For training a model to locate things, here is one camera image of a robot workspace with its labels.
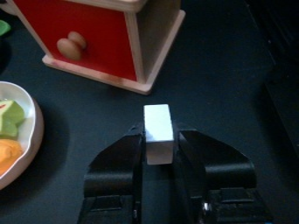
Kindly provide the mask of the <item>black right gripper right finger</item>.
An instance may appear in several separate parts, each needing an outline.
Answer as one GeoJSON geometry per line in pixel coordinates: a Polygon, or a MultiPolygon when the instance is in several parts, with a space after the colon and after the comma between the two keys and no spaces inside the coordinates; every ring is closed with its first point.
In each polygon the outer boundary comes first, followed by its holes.
{"type": "Polygon", "coordinates": [[[255,166],[232,146],[195,129],[181,130],[173,171],[185,224],[272,224],[255,166]]]}

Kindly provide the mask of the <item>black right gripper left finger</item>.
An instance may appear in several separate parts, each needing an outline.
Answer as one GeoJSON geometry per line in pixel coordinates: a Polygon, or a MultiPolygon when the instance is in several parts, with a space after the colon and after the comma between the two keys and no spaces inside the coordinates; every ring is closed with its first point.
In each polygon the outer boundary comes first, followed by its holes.
{"type": "Polygon", "coordinates": [[[97,154],[84,176],[77,224],[141,224],[144,149],[136,125],[97,154]]]}

